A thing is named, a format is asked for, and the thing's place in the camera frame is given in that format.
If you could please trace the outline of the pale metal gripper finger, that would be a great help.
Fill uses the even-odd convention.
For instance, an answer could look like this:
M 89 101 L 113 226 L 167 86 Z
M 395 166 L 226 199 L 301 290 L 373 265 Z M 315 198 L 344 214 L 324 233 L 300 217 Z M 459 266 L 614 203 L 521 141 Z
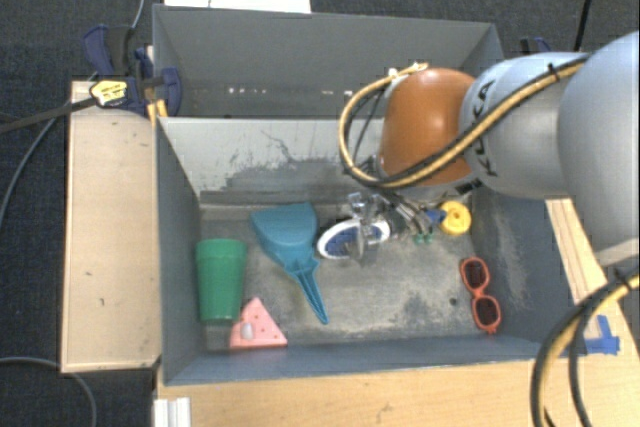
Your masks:
M 352 218 L 356 221 L 355 234 L 347 244 L 350 256 L 360 261 L 365 252 L 365 230 L 364 218 L 366 213 L 366 202 L 360 192 L 354 192 L 347 196 Z
M 379 246 L 386 237 L 386 218 L 384 202 L 377 194 L 372 195 L 365 213 L 365 260 L 375 259 Z

